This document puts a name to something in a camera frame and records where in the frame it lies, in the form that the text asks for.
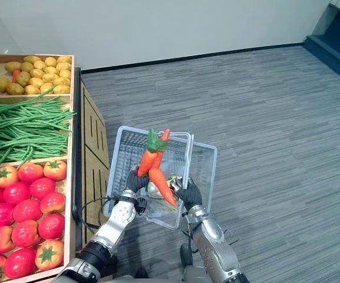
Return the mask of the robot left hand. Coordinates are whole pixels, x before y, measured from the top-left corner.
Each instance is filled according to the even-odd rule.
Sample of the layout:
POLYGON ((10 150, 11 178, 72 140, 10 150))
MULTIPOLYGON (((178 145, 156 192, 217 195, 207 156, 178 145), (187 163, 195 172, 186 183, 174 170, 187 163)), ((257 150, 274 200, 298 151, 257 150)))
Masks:
POLYGON ((150 179, 148 174, 145 174, 143 176, 138 175, 138 164, 135 164, 131 170, 129 171, 129 174, 127 176, 125 190, 130 190, 134 193, 137 193, 140 189, 143 187, 147 187, 150 179))

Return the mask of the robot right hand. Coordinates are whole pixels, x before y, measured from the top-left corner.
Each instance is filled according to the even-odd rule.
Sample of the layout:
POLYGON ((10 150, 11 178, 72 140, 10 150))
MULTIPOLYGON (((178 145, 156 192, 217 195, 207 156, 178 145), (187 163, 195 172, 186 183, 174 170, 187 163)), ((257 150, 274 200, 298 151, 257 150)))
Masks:
POLYGON ((188 177, 187 188, 182 187, 183 178, 176 177, 170 182, 174 194, 183 201, 184 207, 189 211, 192 207, 202 205, 202 196, 194 180, 188 177))

